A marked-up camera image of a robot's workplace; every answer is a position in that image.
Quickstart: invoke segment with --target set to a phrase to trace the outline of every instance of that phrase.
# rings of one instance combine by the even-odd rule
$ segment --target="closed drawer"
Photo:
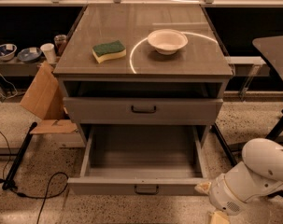
[[[74,122],[212,125],[221,99],[64,98]]]
[[[205,165],[193,126],[95,125],[76,194],[199,195]]]

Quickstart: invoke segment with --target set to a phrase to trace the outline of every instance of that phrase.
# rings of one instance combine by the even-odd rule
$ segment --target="power cord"
[[[4,139],[6,140],[6,142],[7,142],[7,147],[8,147],[8,150],[9,150],[9,159],[8,159],[6,165],[4,166],[3,172],[2,172],[3,180],[6,180],[6,179],[5,179],[5,170],[6,170],[7,166],[8,166],[8,164],[9,164],[9,162],[11,161],[11,156],[12,156],[12,154],[11,154],[11,149],[10,149],[9,142],[8,142],[7,138],[4,136],[4,134],[1,132],[1,130],[0,130],[0,134],[1,134],[1,135],[4,137]],[[68,184],[67,184],[67,182],[66,182],[66,184],[64,185],[64,188],[63,188],[60,192],[58,192],[57,194],[54,194],[54,195],[51,195],[51,196],[48,197],[50,182],[51,182],[51,180],[52,180],[56,175],[64,175],[64,176],[66,177],[66,180],[68,179],[68,175],[67,175],[66,173],[64,173],[64,172],[57,172],[57,173],[55,173],[54,175],[52,175],[52,176],[50,177],[50,180],[48,181],[48,185],[47,185],[47,188],[46,188],[45,196],[43,196],[43,197],[31,196],[31,195],[27,195],[27,194],[25,194],[25,193],[23,193],[23,192],[17,192],[17,191],[15,190],[16,188],[15,188],[15,189],[10,189],[13,193],[17,194],[19,197],[22,197],[22,198],[43,199],[43,203],[42,203],[42,205],[41,205],[41,207],[40,207],[40,210],[39,210],[39,213],[38,213],[37,224],[39,223],[39,219],[40,219],[40,216],[41,216],[41,213],[42,213],[42,210],[43,210],[43,208],[44,208],[44,205],[45,205],[46,200],[47,200],[47,199],[50,199],[50,198],[55,198],[55,197],[60,196],[60,195],[66,190],[66,188],[67,188],[67,186],[68,186]]]
[[[11,85],[11,86],[13,87],[13,90],[15,91],[15,94],[13,94],[13,95],[11,95],[11,96],[8,96],[8,97],[6,97],[6,96],[3,97],[4,95],[1,94],[1,92],[0,92],[1,96],[2,96],[3,98],[6,98],[6,99],[11,99],[11,98],[17,96],[17,95],[18,95],[18,90],[16,89],[16,87],[14,86],[14,84],[12,84],[11,82],[7,81],[7,80],[4,78],[4,76],[2,75],[1,72],[0,72],[0,77],[1,77],[7,84]]]
[[[9,158],[8,158],[8,161],[7,161],[7,164],[4,166],[3,168],[3,171],[2,171],[2,177],[3,177],[3,180],[5,180],[5,170],[9,164],[9,162],[11,161],[11,149],[10,149],[10,145],[9,145],[9,142],[7,140],[7,138],[3,135],[3,133],[0,131],[0,134],[4,137],[5,141],[7,142],[7,147],[8,147],[8,150],[9,150]]]
[[[68,175],[67,175],[66,173],[64,173],[64,172],[57,172],[57,173],[55,173],[54,175],[52,175],[51,178],[50,178],[50,180],[49,180],[49,182],[48,182],[48,185],[47,185],[47,188],[46,188],[46,193],[45,193],[45,196],[44,196],[44,197],[30,196],[30,195],[27,195],[27,194],[25,194],[25,193],[23,193],[23,192],[17,192],[17,191],[15,191],[14,189],[10,189],[13,193],[17,194],[19,197],[22,197],[22,198],[43,199],[43,202],[42,202],[41,207],[40,207],[40,210],[39,210],[39,214],[38,214],[38,218],[37,218],[37,223],[36,223],[36,224],[39,223],[39,219],[40,219],[40,216],[41,216],[41,213],[42,213],[42,210],[43,210],[43,208],[44,208],[44,205],[45,205],[46,200],[47,200],[47,199],[50,199],[50,198],[55,198],[55,197],[60,196],[62,193],[64,193],[64,191],[66,190],[66,188],[67,188],[67,186],[68,186],[68,184],[67,184],[67,182],[66,182],[64,188],[63,188],[60,192],[58,192],[57,194],[54,194],[54,195],[51,195],[51,196],[48,197],[50,182],[51,182],[51,180],[52,180],[56,175],[64,175],[64,176],[66,177],[66,180],[68,179]]]

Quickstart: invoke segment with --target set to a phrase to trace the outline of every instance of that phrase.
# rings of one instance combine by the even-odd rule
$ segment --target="cabinet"
[[[147,42],[170,28],[189,42],[164,56]],[[96,63],[92,47],[120,40],[126,57]],[[201,149],[232,70],[199,6],[89,5],[54,75],[86,143],[82,194],[194,195],[206,178]]]

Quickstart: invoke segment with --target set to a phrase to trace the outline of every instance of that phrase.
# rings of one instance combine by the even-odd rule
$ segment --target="black cable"
[[[9,162],[11,161],[12,153],[11,153],[11,149],[10,149],[9,142],[8,142],[7,138],[3,135],[3,133],[1,131],[0,131],[0,134],[4,137],[5,141],[7,142],[7,147],[8,147],[8,150],[9,150],[9,158],[8,158],[7,164],[4,166],[3,171],[2,171],[2,177],[3,177],[3,180],[5,180],[4,172],[5,172],[8,164],[9,164]]]
[[[3,175],[3,180],[5,180],[5,174],[4,174],[4,172],[5,172],[5,169],[7,168],[7,165],[8,165],[9,162],[11,161],[12,153],[11,153],[11,149],[10,149],[9,142],[8,142],[7,138],[3,135],[3,133],[1,132],[1,130],[0,130],[0,134],[1,134],[1,135],[4,137],[4,139],[6,140],[6,142],[7,142],[7,147],[8,147],[8,150],[9,150],[9,159],[8,159],[8,161],[7,161],[7,164],[4,166],[4,168],[3,168],[3,173],[2,173],[2,175]],[[51,195],[51,196],[48,197],[48,191],[49,191],[49,187],[50,187],[50,182],[51,182],[51,180],[53,179],[53,177],[55,177],[56,175],[64,175],[64,176],[66,177],[66,180],[68,179],[68,175],[67,175],[66,173],[64,173],[64,172],[57,172],[57,173],[53,174],[53,175],[50,177],[50,180],[48,181],[48,185],[47,185],[47,188],[46,188],[46,193],[45,193],[45,196],[43,196],[43,197],[30,196],[30,195],[27,195],[27,194],[25,194],[25,193],[23,193],[23,192],[17,192],[17,191],[15,191],[14,189],[10,189],[13,193],[17,194],[19,197],[22,197],[22,198],[43,199],[43,203],[42,203],[42,205],[41,205],[41,208],[40,208],[40,211],[39,211],[39,214],[38,214],[37,223],[39,222],[40,215],[41,215],[41,213],[42,213],[42,210],[43,210],[43,208],[44,208],[44,205],[45,205],[46,200],[47,200],[47,199],[50,199],[50,198],[55,198],[55,197],[60,196],[60,195],[66,190],[66,188],[67,188],[67,186],[68,186],[68,184],[67,184],[67,182],[66,182],[64,188],[63,188],[60,192],[58,192],[58,193],[55,194],[55,195]]]
[[[47,199],[50,199],[50,198],[55,198],[55,197],[58,197],[59,195],[61,195],[67,188],[68,184],[66,182],[64,188],[58,192],[57,194],[54,194],[54,195],[51,195],[48,197],[48,192],[49,192],[49,187],[50,187],[50,182],[51,180],[53,179],[53,177],[55,177],[56,175],[64,175],[66,177],[66,180],[68,179],[68,175],[64,172],[57,172],[55,173],[54,175],[51,176],[50,180],[48,181],[48,185],[47,185],[47,188],[46,188],[46,193],[45,193],[45,196],[43,197],[36,197],[36,196],[30,196],[30,195],[27,195],[23,192],[17,192],[15,191],[14,189],[10,189],[13,193],[17,194],[19,197],[22,197],[22,198],[30,198],[30,199],[42,199],[43,200],[43,203],[40,207],[40,211],[39,211],[39,214],[38,214],[38,219],[37,219],[37,223],[39,223],[39,219],[40,219],[40,215],[42,213],[42,210],[44,208],[44,205],[45,205],[45,202]]]

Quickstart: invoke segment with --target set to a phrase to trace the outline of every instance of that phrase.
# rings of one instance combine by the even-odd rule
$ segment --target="yellow sponge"
[[[92,48],[96,61],[102,63],[106,60],[117,59],[126,55],[126,49],[119,40],[96,45]]]

